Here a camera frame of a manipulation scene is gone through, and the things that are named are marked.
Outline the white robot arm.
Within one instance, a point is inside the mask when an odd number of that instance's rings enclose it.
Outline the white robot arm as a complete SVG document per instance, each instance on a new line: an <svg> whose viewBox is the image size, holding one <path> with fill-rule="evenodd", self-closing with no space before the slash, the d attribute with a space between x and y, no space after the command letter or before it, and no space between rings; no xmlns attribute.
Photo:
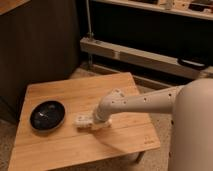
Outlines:
<svg viewBox="0 0 213 171"><path fill-rule="evenodd" d="M104 96L78 128L100 129L121 112L170 114L173 119L168 171L213 171L213 79L126 96L119 89Z"/></svg>

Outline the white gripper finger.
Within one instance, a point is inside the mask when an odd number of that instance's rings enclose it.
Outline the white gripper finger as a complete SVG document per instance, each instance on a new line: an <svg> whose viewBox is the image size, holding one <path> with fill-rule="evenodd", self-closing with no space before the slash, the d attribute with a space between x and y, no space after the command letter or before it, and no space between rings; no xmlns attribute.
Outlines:
<svg viewBox="0 0 213 171"><path fill-rule="evenodd" d="M92 117L91 116L89 116L89 115L79 115L78 117L77 117L77 120L78 121L91 121L92 120Z"/></svg>

